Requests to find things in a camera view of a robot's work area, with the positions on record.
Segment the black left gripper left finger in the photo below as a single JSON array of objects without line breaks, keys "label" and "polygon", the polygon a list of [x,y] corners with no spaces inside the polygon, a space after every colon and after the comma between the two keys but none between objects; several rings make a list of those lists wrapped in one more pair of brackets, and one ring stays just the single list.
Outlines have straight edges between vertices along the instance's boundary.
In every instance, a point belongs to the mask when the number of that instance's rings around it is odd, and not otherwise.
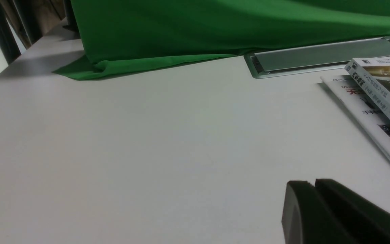
[{"label": "black left gripper left finger", "polygon": [[286,244],[358,243],[309,182],[287,182],[281,223]]}]

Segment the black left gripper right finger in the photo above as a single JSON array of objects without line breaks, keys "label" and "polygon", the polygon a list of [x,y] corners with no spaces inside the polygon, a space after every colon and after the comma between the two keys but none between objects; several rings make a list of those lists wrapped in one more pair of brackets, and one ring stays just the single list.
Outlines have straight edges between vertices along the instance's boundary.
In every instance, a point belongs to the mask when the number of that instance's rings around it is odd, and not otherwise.
[{"label": "black left gripper right finger", "polygon": [[315,188],[360,244],[390,244],[390,213],[333,179],[316,179]]}]

